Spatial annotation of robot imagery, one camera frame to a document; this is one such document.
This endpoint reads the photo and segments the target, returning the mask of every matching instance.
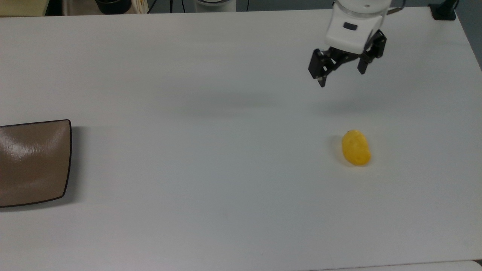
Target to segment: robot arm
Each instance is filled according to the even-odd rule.
[[[325,42],[326,51],[313,51],[309,71],[321,87],[326,77],[343,63],[360,59],[364,74],[369,63],[383,55],[387,38],[380,31],[391,0],[336,0]]]

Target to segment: brown plate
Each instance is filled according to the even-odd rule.
[[[62,198],[71,155],[69,120],[0,126],[0,208]]]

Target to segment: black cable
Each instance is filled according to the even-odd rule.
[[[152,3],[151,7],[149,8],[149,10],[147,11],[147,13],[149,14],[152,10],[152,8],[154,7],[154,5],[156,4],[157,0],[154,0],[154,2]]]
[[[394,14],[395,12],[399,12],[400,10],[402,10],[405,7],[406,4],[407,4],[407,0],[403,0],[402,6],[400,8],[394,8],[394,9],[389,10],[387,12],[387,15]]]

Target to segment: background object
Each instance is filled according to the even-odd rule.
[[[95,3],[104,14],[124,14],[132,6],[131,0],[95,0]]]
[[[48,0],[0,0],[0,17],[44,16]]]
[[[0,207],[61,198],[70,153],[69,120],[0,127]]]

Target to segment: floor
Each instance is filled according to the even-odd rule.
[[[173,12],[182,13],[182,0],[173,0]],[[187,13],[194,12],[192,0],[183,0]],[[333,0],[237,0],[238,12],[270,10],[306,10],[331,9]],[[408,7],[422,7],[429,3],[441,3],[443,0],[407,0]],[[392,6],[401,5],[402,0],[392,0]],[[157,0],[152,13],[168,13],[169,0]],[[460,0],[457,15],[462,23],[467,38],[472,46],[479,66],[482,67],[482,0]]]

